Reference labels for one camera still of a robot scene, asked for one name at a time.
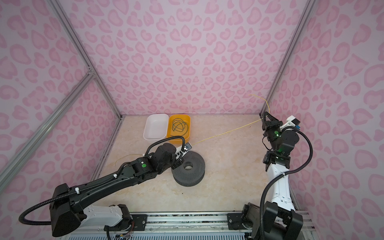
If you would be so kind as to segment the dark grey cable spool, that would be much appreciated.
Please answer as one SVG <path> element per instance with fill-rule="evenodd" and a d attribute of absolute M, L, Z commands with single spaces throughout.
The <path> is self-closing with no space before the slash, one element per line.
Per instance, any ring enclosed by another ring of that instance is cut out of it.
<path fill-rule="evenodd" d="M 174 180 L 183 187 L 193 187 L 199 184 L 203 180 L 206 170 L 203 157 L 190 151 L 183 156 L 182 160 L 183 163 L 172 170 Z"/>

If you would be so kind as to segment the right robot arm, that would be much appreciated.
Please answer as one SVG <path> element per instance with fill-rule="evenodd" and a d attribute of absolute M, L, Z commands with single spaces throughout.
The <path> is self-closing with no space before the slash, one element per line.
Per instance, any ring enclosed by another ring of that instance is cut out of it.
<path fill-rule="evenodd" d="M 261 115 L 264 138 L 271 144 L 263 163 L 269 183 L 264 189 L 261 209 L 252 203 L 244 205 L 241 214 L 228 214 L 229 230 L 250 229 L 250 240 L 296 240 L 301 232 L 303 217 L 296 213 L 289 186 L 290 154 L 299 142 L 300 121 L 290 116 L 285 123 L 264 112 Z"/>

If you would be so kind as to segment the white plastic tray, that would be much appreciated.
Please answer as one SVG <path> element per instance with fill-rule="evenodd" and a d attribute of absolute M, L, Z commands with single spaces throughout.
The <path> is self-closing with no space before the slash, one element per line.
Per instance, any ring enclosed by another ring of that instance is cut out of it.
<path fill-rule="evenodd" d="M 162 140 L 167 136 L 169 116 L 167 114 L 153 114 L 148 116 L 143 138 L 151 143 Z"/>

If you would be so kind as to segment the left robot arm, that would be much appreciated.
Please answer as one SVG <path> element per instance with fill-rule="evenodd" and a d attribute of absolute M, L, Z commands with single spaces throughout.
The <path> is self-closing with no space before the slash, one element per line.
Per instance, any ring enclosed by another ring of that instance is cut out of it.
<path fill-rule="evenodd" d="M 57 186 L 54 201 L 49 206 L 53 237 L 94 226 L 103 227 L 107 233 L 131 230 L 134 220 L 125 204 L 97 207 L 94 203 L 119 190 L 154 179 L 169 168 L 176 169 L 191 149 L 189 143 L 178 148 L 165 143 L 154 153 L 123 163 L 116 172 L 100 179 L 74 187 Z"/>

